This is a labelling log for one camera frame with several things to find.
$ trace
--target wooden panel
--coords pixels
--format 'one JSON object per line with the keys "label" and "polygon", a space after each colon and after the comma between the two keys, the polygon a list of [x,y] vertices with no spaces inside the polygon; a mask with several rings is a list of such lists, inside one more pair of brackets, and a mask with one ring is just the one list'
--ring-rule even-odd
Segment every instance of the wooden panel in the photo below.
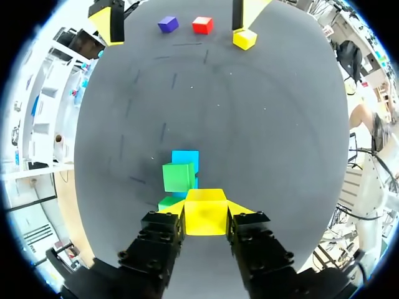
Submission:
{"label": "wooden panel", "polygon": [[82,220],[80,219],[75,190],[75,172],[62,171],[54,173],[55,187],[58,195],[58,205],[64,218],[70,240],[79,249],[84,263],[91,267],[94,254],[86,238]]}

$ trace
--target black marker line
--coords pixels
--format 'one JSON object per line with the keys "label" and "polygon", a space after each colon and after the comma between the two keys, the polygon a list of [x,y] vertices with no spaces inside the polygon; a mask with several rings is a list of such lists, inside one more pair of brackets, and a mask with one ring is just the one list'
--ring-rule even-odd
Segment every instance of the black marker line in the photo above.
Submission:
{"label": "black marker line", "polygon": [[120,137],[120,149],[119,149],[119,160],[122,160],[122,154],[123,154],[123,144],[125,142],[125,137],[122,135]]}
{"label": "black marker line", "polygon": [[187,43],[187,44],[174,44],[174,47],[178,47],[180,45],[202,45],[202,42],[192,42],[192,43]]}
{"label": "black marker line", "polygon": [[208,53],[209,53],[209,50],[206,50],[205,58],[204,58],[204,64],[206,64],[206,59],[208,59]]}
{"label": "black marker line", "polygon": [[166,58],[170,58],[170,56],[159,56],[159,57],[155,57],[154,59],[166,59]]}
{"label": "black marker line", "polygon": [[138,81],[139,76],[140,76],[140,70],[137,71],[136,78],[135,78],[135,80],[133,81],[134,84],[137,84],[137,81]]}
{"label": "black marker line", "polygon": [[177,73],[175,73],[175,74],[173,75],[172,89],[174,89],[174,87],[175,87],[176,78],[177,78]]}
{"label": "black marker line", "polygon": [[129,99],[129,102],[127,103],[127,108],[126,108],[126,115],[125,118],[127,118],[127,116],[129,116],[129,112],[130,112],[130,106],[132,105],[132,98]]}
{"label": "black marker line", "polygon": [[134,176],[129,176],[129,178],[130,178],[131,180],[133,180],[133,181],[138,182],[138,183],[142,183],[142,184],[144,184],[144,185],[146,184],[145,181],[143,181],[142,179],[135,178]]}
{"label": "black marker line", "polygon": [[163,143],[163,137],[165,137],[165,130],[166,130],[166,123],[163,123],[161,131],[161,143]]}

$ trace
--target red cube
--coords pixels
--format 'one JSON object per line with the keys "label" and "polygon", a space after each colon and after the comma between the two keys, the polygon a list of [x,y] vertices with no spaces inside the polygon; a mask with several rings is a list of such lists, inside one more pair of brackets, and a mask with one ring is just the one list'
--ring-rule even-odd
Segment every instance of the red cube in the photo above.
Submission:
{"label": "red cube", "polygon": [[194,32],[197,34],[209,34],[213,29],[211,17],[197,17],[193,22]]}

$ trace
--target purple cube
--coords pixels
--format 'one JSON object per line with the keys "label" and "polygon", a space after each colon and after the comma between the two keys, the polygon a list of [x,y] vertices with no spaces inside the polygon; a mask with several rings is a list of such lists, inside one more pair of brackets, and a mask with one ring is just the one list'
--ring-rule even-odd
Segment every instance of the purple cube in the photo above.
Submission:
{"label": "purple cube", "polygon": [[176,17],[164,17],[162,21],[158,23],[163,33],[170,33],[179,27]]}

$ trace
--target person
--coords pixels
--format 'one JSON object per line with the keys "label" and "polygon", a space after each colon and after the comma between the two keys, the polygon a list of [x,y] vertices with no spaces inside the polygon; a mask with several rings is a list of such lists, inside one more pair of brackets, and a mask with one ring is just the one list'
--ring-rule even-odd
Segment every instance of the person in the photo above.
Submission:
{"label": "person", "polygon": [[383,83],[383,86],[388,93],[388,107],[391,114],[390,123],[381,119],[376,112],[371,111],[364,103],[357,105],[349,118],[349,130],[360,126],[362,123],[367,127],[372,136],[373,151],[381,151],[383,149],[392,133],[392,126],[397,125],[399,121],[399,112],[392,97],[390,84]]}

